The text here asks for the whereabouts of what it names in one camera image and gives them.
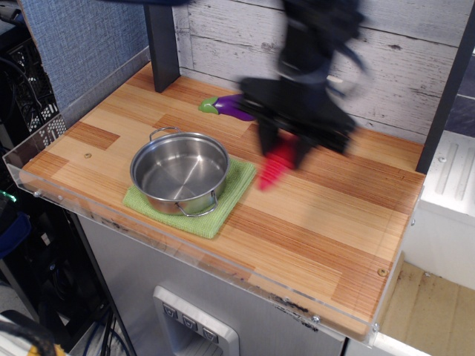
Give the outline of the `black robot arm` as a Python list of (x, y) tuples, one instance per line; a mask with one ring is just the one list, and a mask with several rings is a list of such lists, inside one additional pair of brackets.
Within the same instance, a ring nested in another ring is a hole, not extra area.
[(275, 79), (240, 81), (238, 107), (258, 121), (263, 155), (292, 135), (290, 166), (300, 166), (307, 153), (323, 146), (344, 153), (356, 122), (330, 96), (328, 76), (336, 52), (364, 65), (346, 43), (359, 35), (364, 16), (359, 1), (285, 1), (286, 35)]

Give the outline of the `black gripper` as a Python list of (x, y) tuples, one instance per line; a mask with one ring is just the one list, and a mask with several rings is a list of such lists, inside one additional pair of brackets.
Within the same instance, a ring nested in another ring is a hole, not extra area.
[(239, 108), (258, 121), (264, 156), (273, 149), (279, 130), (295, 135), (291, 144), (293, 170), (319, 145), (344, 153), (356, 129), (356, 122), (331, 100), (324, 84), (248, 77), (240, 82), (240, 90)]

